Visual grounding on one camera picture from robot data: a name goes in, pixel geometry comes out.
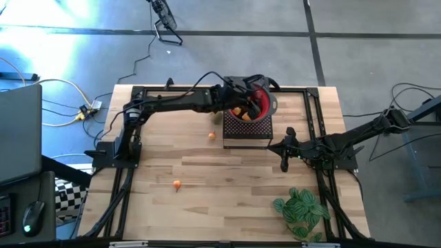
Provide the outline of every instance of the red bowl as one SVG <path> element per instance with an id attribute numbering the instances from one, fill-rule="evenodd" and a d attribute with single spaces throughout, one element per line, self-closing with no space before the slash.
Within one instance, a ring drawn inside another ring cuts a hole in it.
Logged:
<path id="1" fill-rule="evenodd" d="M 253 95 L 254 98 L 260 100 L 260 114 L 255 118 L 254 120 L 250 121 L 244 121 L 241 118 L 238 118 L 234 113 L 233 110 L 229 110 L 229 112 L 232 114 L 232 116 L 243 123 L 255 123 L 258 121 L 263 120 L 265 117 L 272 115 L 277 110 L 277 99 L 276 97 L 269 92 L 266 88 L 263 88 L 259 86 L 259 90 L 256 90 Z"/>

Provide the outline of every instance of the white cable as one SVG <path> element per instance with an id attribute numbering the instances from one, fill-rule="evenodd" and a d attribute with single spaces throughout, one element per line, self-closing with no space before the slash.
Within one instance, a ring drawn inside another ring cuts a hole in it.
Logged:
<path id="1" fill-rule="evenodd" d="M 67 80 L 64 80 L 64 79 L 44 79 L 44 80 L 40 80 L 38 82 L 35 82 L 34 84 L 36 84 L 36 83 L 41 84 L 41 83 L 48 82 L 48 81 L 60 81 L 60 82 L 64 82 L 64 83 L 69 83 L 70 85 L 74 86 L 75 89 L 78 90 L 78 92 L 80 92 L 81 96 L 84 98 L 84 101 L 87 103 L 89 108 L 92 107 L 92 105 L 89 103 L 88 99 L 85 97 L 84 93 L 80 90 L 80 88 L 78 86 L 76 86 L 76 84 L 74 84 L 71 81 L 67 81 Z M 68 123 L 62 123 L 62 124 L 42 123 L 42 125 L 49 126 L 49 127 L 63 127 L 63 126 L 66 126 L 66 125 L 70 125 L 70 124 L 74 123 L 75 121 L 77 121 L 76 118 L 74 118 L 72 121 L 70 121 Z"/>
<path id="2" fill-rule="evenodd" d="M 53 156 L 50 158 L 62 158 L 65 156 L 87 156 L 86 154 L 62 154 L 62 155 L 57 155 L 57 156 Z"/>
<path id="3" fill-rule="evenodd" d="M 21 80 L 23 81 L 23 84 L 24 84 L 25 86 L 27 86 L 27 85 L 26 85 L 25 78 L 23 77 L 23 75 L 21 74 L 21 72 L 19 71 L 19 69 L 17 69 L 15 66 L 13 66 L 13 64 L 9 63 L 9 61 L 5 60 L 4 58 L 0 57 L 0 59 L 3 60 L 3 61 L 5 61 L 8 65 L 12 66 L 12 68 L 14 68 L 14 70 L 20 75 Z M 70 85 L 74 86 L 75 89 L 78 90 L 78 92 L 80 92 L 81 96 L 84 98 L 84 101 L 88 104 L 89 108 L 92 108 L 92 105 L 89 103 L 89 101 L 88 101 L 88 99 L 85 97 L 84 93 L 83 93 L 83 92 L 80 90 L 80 88 L 79 88 L 78 86 L 76 86 L 76 84 L 74 84 L 73 82 L 70 82 L 70 81 L 67 81 L 67 80 L 63 80 L 63 79 L 44 79 L 44 80 L 40 80 L 40 81 L 35 82 L 35 83 L 41 84 L 41 83 L 43 83 L 43 82 L 48 82 L 48 81 L 61 81 L 61 82 L 64 82 L 64 83 L 69 83 Z M 74 118 L 73 120 L 71 120 L 71 121 L 68 122 L 68 123 L 62 123 L 62 124 L 48 124 L 48 123 L 42 123 L 42 125 L 49 126 L 49 127 L 63 127 L 63 126 L 66 126 L 66 125 L 70 125 L 70 124 L 74 123 L 75 121 L 77 121 L 76 118 Z"/>
<path id="4" fill-rule="evenodd" d="M 89 103 L 89 101 L 88 101 L 88 99 L 85 97 L 84 93 L 83 93 L 83 92 L 80 90 L 80 88 L 78 88 L 78 86 L 76 86 L 76 84 L 74 84 L 73 82 L 70 82 L 70 81 L 67 81 L 67 80 L 64 80 L 64 79 L 44 79 L 44 80 L 40 80 L 40 81 L 38 81 L 38 82 L 35 82 L 34 84 L 36 84 L 36 83 L 48 82 L 48 81 L 61 81 L 61 82 L 64 82 L 64 83 L 69 83 L 70 85 L 74 86 L 75 89 L 78 90 L 78 92 L 80 92 L 81 96 L 84 98 L 84 101 L 89 105 L 89 107 L 92 107 L 92 104 Z"/>
<path id="5" fill-rule="evenodd" d="M 21 72 L 19 71 L 19 69 L 17 69 L 15 66 L 13 66 L 13 64 L 9 63 L 9 61 L 5 60 L 4 58 L 0 57 L 0 59 L 2 61 L 5 61 L 8 65 L 10 65 L 12 68 L 14 68 L 14 70 L 20 75 L 21 81 L 23 81 L 23 84 L 26 86 L 26 81 L 24 76 L 21 74 Z"/>

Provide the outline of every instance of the desk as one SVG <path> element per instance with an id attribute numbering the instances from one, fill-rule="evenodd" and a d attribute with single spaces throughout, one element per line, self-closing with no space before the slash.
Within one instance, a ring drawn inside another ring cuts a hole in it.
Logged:
<path id="1" fill-rule="evenodd" d="M 115 114 L 130 100 L 132 86 L 115 85 L 107 130 Z M 318 89 L 327 133 L 344 132 L 336 88 Z M 303 97 L 293 93 L 275 96 L 278 110 L 273 115 L 274 142 L 283 138 L 288 126 L 294 127 L 300 141 L 308 140 Z M 122 118 L 118 117 L 104 139 L 112 141 L 118 136 L 121 124 Z M 212 130 L 218 134 L 214 141 L 208 139 Z M 210 114 L 156 113 L 143 126 L 141 135 L 143 152 L 132 183 L 123 237 L 126 240 L 294 241 L 272 201 L 288 199 L 290 187 L 309 189 L 318 195 L 314 171 L 299 159 L 290 159 L 289 171 L 282 173 L 280 157 L 270 151 L 223 149 L 222 127 L 213 127 Z M 89 231 L 108 206 L 114 174 L 115 169 L 103 169 L 92 179 L 79 235 Z M 172 187 L 174 180 L 182 182 L 177 193 Z M 342 208 L 357 228 L 369 236 L 357 182 L 346 171 L 336 171 L 336 182 Z M 331 217 L 332 229 L 337 234 L 333 211 Z M 119 209 L 112 233 L 118 219 Z M 315 228 L 323 230 L 322 223 Z"/>

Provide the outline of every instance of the computer mouse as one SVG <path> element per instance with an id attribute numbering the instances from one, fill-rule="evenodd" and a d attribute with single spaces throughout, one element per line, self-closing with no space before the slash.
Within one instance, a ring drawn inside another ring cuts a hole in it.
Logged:
<path id="1" fill-rule="evenodd" d="M 21 230 L 26 237 L 33 237 L 41 230 L 43 224 L 44 202 L 38 200 L 30 203 L 23 215 Z"/>

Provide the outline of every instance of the keyboard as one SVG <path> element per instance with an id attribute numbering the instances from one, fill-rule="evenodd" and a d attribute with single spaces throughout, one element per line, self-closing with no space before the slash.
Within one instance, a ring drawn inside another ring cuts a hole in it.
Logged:
<path id="1" fill-rule="evenodd" d="M 0 195 L 0 237 L 14 233 L 11 194 Z"/>

